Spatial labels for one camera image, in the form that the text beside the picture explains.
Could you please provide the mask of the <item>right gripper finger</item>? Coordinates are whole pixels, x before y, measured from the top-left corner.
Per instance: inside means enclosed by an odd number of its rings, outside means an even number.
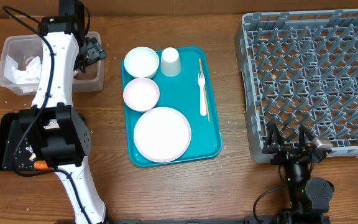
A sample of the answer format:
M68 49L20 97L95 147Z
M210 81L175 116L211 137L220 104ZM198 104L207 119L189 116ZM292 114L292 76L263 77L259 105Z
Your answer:
M268 134L265 141L265 146L283 146L283 137L275 123L271 123L268 126Z
M306 146L307 141L311 142L313 140L313 136L309 129L302 124L299 126L298 139L299 146Z

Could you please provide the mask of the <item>white napkin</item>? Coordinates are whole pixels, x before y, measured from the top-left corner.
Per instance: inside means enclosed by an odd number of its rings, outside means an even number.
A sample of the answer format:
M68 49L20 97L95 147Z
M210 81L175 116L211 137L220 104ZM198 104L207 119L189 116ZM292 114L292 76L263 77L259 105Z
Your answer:
M6 57L4 78L18 87L20 95L35 93L38 89L42 71L39 56L31 56L27 60L25 70L19 70L19 64L10 56Z

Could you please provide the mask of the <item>rice and peanut scraps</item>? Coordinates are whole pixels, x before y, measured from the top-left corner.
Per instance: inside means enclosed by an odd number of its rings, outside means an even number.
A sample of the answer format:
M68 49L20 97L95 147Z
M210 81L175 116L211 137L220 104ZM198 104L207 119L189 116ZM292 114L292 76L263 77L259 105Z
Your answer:
M4 163L6 167L12 166L12 159L15 158L15 164L19 166L21 169L30 169L33 168L34 162L37 160L37 156L32 148L32 146L28 143L28 140L23 140L21 143L20 149L18 150L16 156L14 156L14 152L17 147L17 142L8 141L6 146L6 153L4 157Z

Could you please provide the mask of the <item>orange carrot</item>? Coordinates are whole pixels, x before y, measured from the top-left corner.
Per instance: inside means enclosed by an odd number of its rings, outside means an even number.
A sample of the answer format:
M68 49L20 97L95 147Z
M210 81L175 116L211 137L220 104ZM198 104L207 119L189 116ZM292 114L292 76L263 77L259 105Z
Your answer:
M40 171L49 171L53 169L52 167L49 167L45 161L35 161L34 168L35 170Z

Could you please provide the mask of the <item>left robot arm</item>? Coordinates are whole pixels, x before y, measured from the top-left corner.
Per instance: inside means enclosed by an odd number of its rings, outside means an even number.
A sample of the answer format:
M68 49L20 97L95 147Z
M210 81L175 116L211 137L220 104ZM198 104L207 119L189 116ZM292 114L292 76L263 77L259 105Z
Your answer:
M75 212L75 223L108 223L108 211L96 191L88 156L91 135L73 107L73 72L101 60L88 49L98 42L86 38L90 13L81 1L60 1L57 16L43 17L35 33L42 39L39 88L28 110L19 113L19 124L44 170L62 182Z

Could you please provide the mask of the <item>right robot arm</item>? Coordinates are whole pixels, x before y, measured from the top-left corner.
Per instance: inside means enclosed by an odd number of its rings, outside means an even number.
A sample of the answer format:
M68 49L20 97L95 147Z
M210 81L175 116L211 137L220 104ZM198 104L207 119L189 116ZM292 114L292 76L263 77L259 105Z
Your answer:
M262 152L271 154L271 165L284 170L280 178L285 185L268 190L260 195L253 205L253 216L257 223L329 223L324 214L329 211L329 202L334 193L333 184L320 177L312 177L314 165L331 153L333 144L328 138L319 138L303 125L299 126L298 144L287 146L276 124L268 127L267 140ZM277 190L287 189L290 208L284 208L275 216L261 220L257 217L259 200Z

